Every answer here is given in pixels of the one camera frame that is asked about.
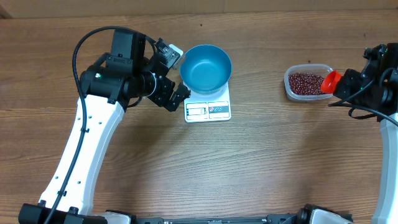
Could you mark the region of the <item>red scoop with blue handle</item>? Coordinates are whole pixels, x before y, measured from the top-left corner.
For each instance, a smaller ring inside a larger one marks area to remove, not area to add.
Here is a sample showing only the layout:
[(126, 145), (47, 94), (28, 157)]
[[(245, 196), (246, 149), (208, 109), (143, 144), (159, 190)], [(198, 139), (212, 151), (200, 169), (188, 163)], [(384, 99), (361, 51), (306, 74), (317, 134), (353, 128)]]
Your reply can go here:
[(336, 90), (336, 86), (341, 78), (341, 73), (336, 70), (330, 72), (323, 80), (320, 90), (326, 94), (332, 94)]

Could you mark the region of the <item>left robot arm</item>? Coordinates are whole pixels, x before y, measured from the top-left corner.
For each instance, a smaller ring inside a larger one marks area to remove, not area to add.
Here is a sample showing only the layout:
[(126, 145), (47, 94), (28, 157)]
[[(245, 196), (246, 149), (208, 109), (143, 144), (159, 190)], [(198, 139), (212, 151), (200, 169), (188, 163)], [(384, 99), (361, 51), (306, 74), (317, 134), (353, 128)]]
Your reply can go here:
[(190, 90), (167, 78), (183, 59), (180, 48), (125, 27), (113, 27), (113, 32), (111, 50), (74, 75), (79, 98), (70, 137), (38, 204), (23, 204), (19, 223), (136, 222), (126, 212), (92, 212), (109, 142), (126, 110), (143, 98), (172, 112)]

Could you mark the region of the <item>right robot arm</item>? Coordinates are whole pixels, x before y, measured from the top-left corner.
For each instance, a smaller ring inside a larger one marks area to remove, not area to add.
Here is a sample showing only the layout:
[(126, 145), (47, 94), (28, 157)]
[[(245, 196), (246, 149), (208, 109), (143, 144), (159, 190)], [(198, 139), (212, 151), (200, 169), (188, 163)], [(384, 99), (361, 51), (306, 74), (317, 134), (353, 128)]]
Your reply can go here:
[(367, 111), (356, 119), (376, 118), (382, 137), (381, 183), (371, 223), (397, 223), (397, 44), (366, 48), (367, 60), (359, 72), (347, 69), (337, 81), (333, 95), (340, 100), (329, 104)]

